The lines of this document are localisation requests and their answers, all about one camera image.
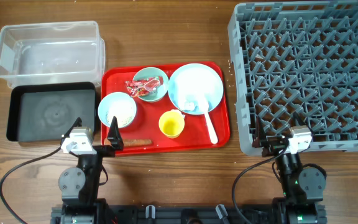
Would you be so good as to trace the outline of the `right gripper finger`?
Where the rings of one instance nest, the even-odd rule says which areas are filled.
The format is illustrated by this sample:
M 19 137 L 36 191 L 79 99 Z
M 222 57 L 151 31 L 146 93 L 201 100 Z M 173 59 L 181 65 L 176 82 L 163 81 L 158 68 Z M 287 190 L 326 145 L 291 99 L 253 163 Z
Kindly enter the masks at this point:
M 306 126 L 306 123 L 300 118 L 297 112 L 294 111 L 292 116 L 296 126 Z
M 255 139 L 252 143 L 252 146 L 253 147 L 267 146 L 267 137 L 265 135 L 264 126 L 262 124 L 260 117 L 257 117 L 257 122 L 255 124 Z

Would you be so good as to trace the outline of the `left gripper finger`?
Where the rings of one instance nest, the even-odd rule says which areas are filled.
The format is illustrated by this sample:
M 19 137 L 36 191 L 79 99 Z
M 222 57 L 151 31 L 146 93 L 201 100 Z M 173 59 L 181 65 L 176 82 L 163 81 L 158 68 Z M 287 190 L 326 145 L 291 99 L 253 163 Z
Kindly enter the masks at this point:
M 124 149 L 124 143 L 119 132 L 117 118 L 113 116 L 108 135 L 106 137 L 107 145 L 111 146 L 116 151 L 122 151 Z
M 77 119 L 75 120 L 75 122 L 72 124 L 72 126 L 69 128 L 69 130 L 62 135 L 62 139 L 65 139 L 67 138 L 71 131 L 74 129 L 74 128 L 77 128 L 77 127 L 82 127 L 82 119 L 80 117 L 77 117 Z

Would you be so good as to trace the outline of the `light blue rice bowl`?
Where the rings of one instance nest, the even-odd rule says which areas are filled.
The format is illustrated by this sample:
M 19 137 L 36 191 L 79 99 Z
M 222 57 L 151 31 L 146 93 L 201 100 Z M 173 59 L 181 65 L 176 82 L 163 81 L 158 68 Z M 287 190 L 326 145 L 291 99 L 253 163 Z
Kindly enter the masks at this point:
M 110 93 L 98 106 L 99 119 L 107 127 L 110 127 L 113 117 L 116 117 L 118 128 L 125 128 L 133 122 L 136 113 L 135 100 L 123 92 Z

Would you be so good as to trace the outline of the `red snack wrapper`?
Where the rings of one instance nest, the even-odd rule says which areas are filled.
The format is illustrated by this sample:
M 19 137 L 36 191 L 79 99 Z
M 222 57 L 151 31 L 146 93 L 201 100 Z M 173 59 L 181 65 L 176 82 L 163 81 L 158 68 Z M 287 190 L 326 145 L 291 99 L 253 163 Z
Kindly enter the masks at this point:
M 161 76 L 125 81 L 126 90 L 129 96 L 133 98 L 155 93 L 162 83 L 163 78 Z

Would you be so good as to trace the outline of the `yellow cup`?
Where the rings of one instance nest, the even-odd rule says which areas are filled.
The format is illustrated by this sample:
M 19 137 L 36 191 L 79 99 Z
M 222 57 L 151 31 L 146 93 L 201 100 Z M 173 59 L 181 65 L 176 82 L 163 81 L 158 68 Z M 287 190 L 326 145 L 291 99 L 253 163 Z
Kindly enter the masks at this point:
M 158 127 L 166 137 L 175 139 L 184 130 L 185 115 L 179 110 L 166 111 L 159 118 Z

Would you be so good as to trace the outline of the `white plastic spoon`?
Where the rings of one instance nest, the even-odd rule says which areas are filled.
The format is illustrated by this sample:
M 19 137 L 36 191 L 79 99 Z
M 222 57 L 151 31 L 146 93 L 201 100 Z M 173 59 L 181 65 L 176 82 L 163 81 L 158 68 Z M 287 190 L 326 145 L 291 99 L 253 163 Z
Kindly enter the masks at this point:
M 212 124 L 211 118 L 209 116 L 209 104 L 205 96 L 200 95 L 198 97 L 198 107 L 200 111 L 203 113 L 204 118 L 206 120 L 206 127 L 208 129 L 209 139 L 212 144 L 216 144 L 218 142 L 218 137 L 215 132 L 214 126 Z

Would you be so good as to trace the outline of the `mint green bowl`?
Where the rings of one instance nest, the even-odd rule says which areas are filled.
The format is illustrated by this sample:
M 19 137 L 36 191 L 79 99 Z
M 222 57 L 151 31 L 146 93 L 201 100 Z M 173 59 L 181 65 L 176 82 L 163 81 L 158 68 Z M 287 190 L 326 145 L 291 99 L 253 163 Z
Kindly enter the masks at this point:
M 167 93 L 169 79 L 167 74 L 159 68 L 156 67 L 143 68 L 135 74 L 133 80 L 140 80 L 140 79 L 145 79 L 155 76 L 162 77 L 162 84 L 157 88 L 157 90 L 154 93 L 145 96 L 140 96 L 139 98 L 141 100 L 149 103 L 154 103 L 161 100 Z

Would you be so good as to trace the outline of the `white tissue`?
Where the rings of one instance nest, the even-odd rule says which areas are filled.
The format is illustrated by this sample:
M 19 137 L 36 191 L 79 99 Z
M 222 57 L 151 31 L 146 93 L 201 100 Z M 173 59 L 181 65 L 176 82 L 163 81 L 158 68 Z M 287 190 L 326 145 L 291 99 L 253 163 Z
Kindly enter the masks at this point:
M 196 105 L 192 101 L 185 101 L 182 103 L 183 111 L 193 111 L 196 108 Z

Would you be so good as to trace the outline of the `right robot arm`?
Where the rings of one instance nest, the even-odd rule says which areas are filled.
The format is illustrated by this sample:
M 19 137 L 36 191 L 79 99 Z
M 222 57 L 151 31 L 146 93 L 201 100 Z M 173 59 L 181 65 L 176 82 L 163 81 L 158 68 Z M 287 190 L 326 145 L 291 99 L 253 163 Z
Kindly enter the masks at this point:
M 274 198 L 270 223 L 323 224 L 327 223 L 326 209 L 320 202 L 326 187 L 327 173 L 316 164 L 302 164 L 300 153 L 307 150 L 313 140 L 312 130 L 295 113 L 295 126 L 290 134 L 267 137 L 262 120 L 257 119 L 256 139 L 253 146 L 262 147 L 264 157 L 274 157 L 274 172 L 282 190 L 282 198 Z

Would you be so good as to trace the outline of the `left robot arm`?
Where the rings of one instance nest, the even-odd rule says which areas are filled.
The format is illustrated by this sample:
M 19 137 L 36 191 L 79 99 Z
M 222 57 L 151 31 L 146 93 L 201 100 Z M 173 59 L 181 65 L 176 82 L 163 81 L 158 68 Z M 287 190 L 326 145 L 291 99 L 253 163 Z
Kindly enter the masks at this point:
M 113 117 L 108 132 L 109 145 L 93 145 L 93 132 L 82 126 L 77 118 L 62 136 L 64 153 L 78 158 L 75 167 L 62 172 L 58 186 L 62 192 L 62 210 L 51 223 L 117 223 L 117 216 L 104 198 L 98 198 L 100 175 L 104 170 L 103 158 L 114 157 L 116 151 L 124 149 L 117 118 Z

